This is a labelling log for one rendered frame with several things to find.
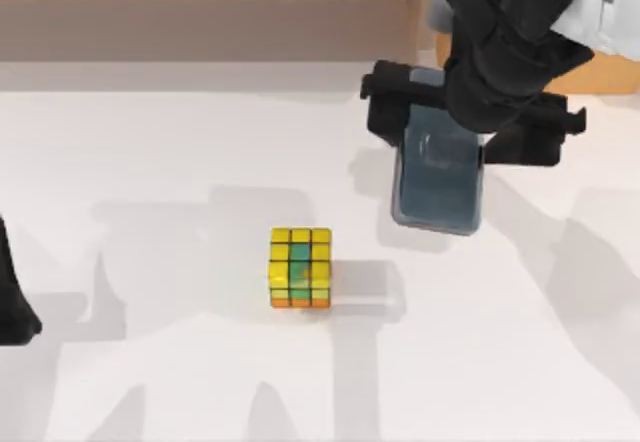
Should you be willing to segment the wooden cupboard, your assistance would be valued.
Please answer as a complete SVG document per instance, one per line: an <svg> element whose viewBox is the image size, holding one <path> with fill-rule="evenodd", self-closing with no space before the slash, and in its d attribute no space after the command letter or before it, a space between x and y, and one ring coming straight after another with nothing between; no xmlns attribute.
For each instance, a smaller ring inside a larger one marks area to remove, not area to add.
<svg viewBox="0 0 640 442"><path fill-rule="evenodd" d="M427 0L0 0L0 61L411 60Z"/></svg>

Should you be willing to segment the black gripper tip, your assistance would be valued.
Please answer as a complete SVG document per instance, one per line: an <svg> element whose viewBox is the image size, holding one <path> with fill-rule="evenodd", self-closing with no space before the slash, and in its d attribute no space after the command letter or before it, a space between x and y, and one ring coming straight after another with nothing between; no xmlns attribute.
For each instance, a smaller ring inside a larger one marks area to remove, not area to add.
<svg viewBox="0 0 640 442"><path fill-rule="evenodd" d="M42 332L15 272L4 219L0 216L0 346L24 346Z"/></svg>

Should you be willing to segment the yellow and green puzzle cube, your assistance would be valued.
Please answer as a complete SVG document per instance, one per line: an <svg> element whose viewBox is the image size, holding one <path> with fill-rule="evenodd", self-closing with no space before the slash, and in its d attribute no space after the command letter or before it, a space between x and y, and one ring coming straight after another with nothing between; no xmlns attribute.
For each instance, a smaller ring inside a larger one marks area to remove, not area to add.
<svg viewBox="0 0 640 442"><path fill-rule="evenodd" d="M272 228L267 280L274 308L328 309L332 290L331 230Z"/></svg>

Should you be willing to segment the pale grey rounded box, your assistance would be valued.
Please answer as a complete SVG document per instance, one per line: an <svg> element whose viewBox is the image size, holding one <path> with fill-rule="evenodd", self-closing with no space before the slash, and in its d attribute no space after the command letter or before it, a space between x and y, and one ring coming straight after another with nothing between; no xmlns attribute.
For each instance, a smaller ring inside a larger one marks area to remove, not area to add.
<svg viewBox="0 0 640 442"><path fill-rule="evenodd" d="M453 29L453 11L446 0L430 0L428 25L436 32L450 34Z"/></svg>

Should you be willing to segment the dark grey mobile phone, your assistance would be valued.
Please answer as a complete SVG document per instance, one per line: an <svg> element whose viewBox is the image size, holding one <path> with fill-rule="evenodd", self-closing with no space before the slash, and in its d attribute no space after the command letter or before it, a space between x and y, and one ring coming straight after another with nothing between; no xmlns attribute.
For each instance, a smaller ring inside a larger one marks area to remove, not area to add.
<svg viewBox="0 0 640 442"><path fill-rule="evenodd" d="M482 137L444 109L409 106L396 150L391 212L403 226L468 236L481 222Z"/></svg>

